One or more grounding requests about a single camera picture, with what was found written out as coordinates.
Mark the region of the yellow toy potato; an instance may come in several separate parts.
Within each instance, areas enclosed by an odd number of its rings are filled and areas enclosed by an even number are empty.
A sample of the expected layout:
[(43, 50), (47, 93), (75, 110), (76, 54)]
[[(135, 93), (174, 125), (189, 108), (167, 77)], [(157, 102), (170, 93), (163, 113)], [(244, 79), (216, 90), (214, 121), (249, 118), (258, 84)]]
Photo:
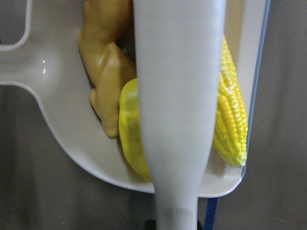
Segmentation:
[(144, 180), (151, 181), (142, 146), (138, 80), (128, 81), (119, 99), (118, 130), (125, 159)]

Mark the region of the tan toy ginger root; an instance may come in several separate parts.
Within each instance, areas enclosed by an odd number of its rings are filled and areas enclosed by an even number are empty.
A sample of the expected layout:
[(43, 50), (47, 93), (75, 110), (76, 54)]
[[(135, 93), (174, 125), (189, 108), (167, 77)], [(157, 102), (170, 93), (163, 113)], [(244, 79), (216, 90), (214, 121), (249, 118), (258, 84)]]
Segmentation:
[(119, 98), (123, 86), (136, 78), (136, 66), (116, 41), (133, 19), (130, 0), (87, 0), (78, 48), (93, 84), (90, 103), (108, 137), (118, 136)]

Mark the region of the beige hand brush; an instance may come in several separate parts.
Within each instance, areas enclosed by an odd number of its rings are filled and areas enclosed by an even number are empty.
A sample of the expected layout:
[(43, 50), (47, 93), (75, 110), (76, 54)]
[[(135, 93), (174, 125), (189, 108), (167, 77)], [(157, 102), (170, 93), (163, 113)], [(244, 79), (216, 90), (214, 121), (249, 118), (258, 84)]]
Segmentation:
[(195, 230), (213, 141), (226, 1), (136, 0), (133, 6), (156, 228)]

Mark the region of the yellow toy corn cob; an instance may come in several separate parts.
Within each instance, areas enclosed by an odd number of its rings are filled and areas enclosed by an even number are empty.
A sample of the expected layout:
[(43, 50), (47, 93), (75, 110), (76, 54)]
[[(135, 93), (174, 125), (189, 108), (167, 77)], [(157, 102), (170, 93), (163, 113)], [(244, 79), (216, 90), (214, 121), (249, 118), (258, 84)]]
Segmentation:
[(232, 55), (223, 37), (213, 147), (232, 168), (247, 160), (248, 115)]

